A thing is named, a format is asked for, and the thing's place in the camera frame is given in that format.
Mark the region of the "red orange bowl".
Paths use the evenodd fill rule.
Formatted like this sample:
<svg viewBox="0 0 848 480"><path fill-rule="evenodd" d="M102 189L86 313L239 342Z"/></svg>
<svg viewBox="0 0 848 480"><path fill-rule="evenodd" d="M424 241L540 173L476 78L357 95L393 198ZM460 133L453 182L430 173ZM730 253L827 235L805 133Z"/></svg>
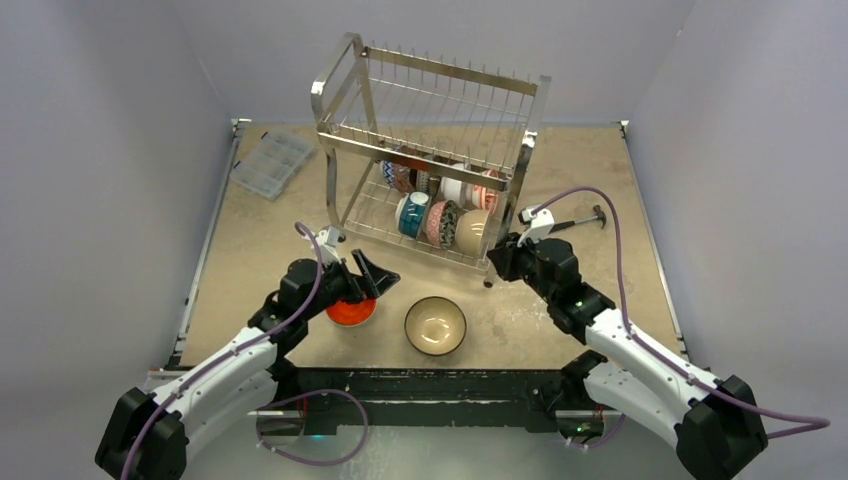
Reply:
<svg viewBox="0 0 848 480"><path fill-rule="evenodd" d="M366 299L359 303L338 301L325 310L328 318L337 326L355 327L365 323L375 312L376 299Z"/></svg>

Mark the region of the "tan glossy dark-rimmed bowl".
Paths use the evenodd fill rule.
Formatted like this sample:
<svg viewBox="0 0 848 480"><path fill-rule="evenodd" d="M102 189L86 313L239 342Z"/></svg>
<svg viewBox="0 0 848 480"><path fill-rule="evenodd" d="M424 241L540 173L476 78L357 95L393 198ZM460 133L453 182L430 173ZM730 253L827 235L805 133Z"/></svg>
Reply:
<svg viewBox="0 0 848 480"><path fill-rule="evenodd" d="M421 298L405 315L406 340L423 355L449 355L462 345L467 333L465 313L456 302L446 297Z"/></svg>

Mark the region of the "orange floral patterned bowl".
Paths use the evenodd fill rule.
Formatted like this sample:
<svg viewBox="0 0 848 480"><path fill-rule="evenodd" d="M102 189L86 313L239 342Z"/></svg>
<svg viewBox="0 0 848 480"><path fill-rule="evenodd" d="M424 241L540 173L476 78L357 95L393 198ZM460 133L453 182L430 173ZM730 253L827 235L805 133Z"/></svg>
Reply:
<svg viewBox="0 0 848 480"><path fill-rule="evenodd" d="M483 187L480 185L474 185L472 187L472 203L479 209L487 210L490 214L493 214L497 209L498 203L498 191Z"/></svg>

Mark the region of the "black white floral bowl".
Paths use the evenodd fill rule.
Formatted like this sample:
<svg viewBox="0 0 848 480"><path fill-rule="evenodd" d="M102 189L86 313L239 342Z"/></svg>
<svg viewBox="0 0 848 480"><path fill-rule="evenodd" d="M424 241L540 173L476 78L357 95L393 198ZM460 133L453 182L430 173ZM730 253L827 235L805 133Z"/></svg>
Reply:
<svg viewBox="0 0 848 480"><path fill-rule="evenodd" d="M440 249L449 249L456 238L460 208L453 200L438 201L428 212L425 235L428 242Z"/></svg>

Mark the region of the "stainless steel dish rack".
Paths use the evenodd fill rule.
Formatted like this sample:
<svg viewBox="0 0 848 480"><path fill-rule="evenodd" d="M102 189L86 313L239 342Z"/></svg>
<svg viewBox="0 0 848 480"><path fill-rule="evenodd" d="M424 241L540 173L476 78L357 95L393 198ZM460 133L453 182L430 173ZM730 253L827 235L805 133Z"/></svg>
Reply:
<svg viewBox="0 0 848 480"><path fill-rule="evenodd" d="M399 233L389 214L403 193L387 185L380 162L497 190L484 241L491 248L517 214L550 86L547 75L521 77L344 34L310 92L330 222L344 237L463 266L491 286L496 276L483 252L467 257Z"/></svg>

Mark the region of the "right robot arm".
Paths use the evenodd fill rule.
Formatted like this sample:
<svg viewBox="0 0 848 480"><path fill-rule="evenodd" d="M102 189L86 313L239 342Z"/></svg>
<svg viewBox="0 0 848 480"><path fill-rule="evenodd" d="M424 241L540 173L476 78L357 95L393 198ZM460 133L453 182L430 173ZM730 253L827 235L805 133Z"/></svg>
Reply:
<svg viewBox="0 0 848 480"><path fill-rule="evenodd" d="M628 323L582 279L570 243L520 243L511 233L487 257L500 279L523 281L545 301L554 325L586 346L561 371L569 404L619 411L664 440L696 479L733 479L767 448L751 387L700 369Z"/></svg>

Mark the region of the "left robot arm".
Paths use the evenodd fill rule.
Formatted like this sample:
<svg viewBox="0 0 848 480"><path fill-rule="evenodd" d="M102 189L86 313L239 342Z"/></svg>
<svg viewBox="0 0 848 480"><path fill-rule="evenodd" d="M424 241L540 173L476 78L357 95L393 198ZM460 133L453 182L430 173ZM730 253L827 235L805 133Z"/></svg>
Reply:
<svg viewBox="0 0 848 480"><path fill-rule="evenodd" d="M292 262L278 289L215 355L149 393L124 393L96 464L114 479L178 479L195 454L248 412L305 398L286 356L306 337L309 320L339 302L375 300L400 280L361 250L352 255L357 274L342 260Z"/></svg>

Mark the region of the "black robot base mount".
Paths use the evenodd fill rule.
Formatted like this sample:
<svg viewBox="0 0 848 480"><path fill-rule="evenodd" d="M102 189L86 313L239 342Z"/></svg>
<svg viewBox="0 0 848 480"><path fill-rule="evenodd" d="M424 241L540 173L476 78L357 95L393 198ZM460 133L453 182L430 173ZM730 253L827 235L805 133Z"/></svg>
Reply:
<svg viewBox="0 0 848 480"><path fill-rule="evenodd" d="M271 368L271 403L300 409L308 435L338 427L520 428L563 430L568 412L592 411L584 381L604 363L587 350L560 369Z"/></svg>

